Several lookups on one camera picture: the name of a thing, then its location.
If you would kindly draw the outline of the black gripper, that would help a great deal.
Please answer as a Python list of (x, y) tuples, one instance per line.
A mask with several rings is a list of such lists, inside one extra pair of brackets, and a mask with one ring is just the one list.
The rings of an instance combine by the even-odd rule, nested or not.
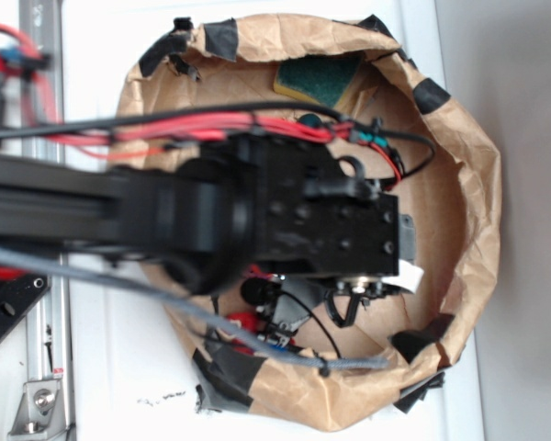
[(424, 271), (415, 263), (413, 222), (359, 160), (283, 138), (261, 143), (258, 153), (262, 271), (319, 284), (339, 327), (354, 324), (363, 300), (417, 291)]

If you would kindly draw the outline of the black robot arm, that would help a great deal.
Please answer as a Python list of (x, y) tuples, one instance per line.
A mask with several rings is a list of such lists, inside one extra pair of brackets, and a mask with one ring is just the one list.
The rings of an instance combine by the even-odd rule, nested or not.
[(162, 265), (190, 293), (250, 266), (353, 304), (415, 292), (415, 233), (398, 199), (322, 144), (251, 134), (205, 142), (173, 172), (90, 173), (0, 154), (0, 245)]

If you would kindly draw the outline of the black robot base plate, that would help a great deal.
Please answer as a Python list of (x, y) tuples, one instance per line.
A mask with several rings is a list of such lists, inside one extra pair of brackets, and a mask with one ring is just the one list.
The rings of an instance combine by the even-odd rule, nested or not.
[(25, 274), (11, 280), (0, 280), (0, 344), (49, 288), (50, 279), (37, 274)]

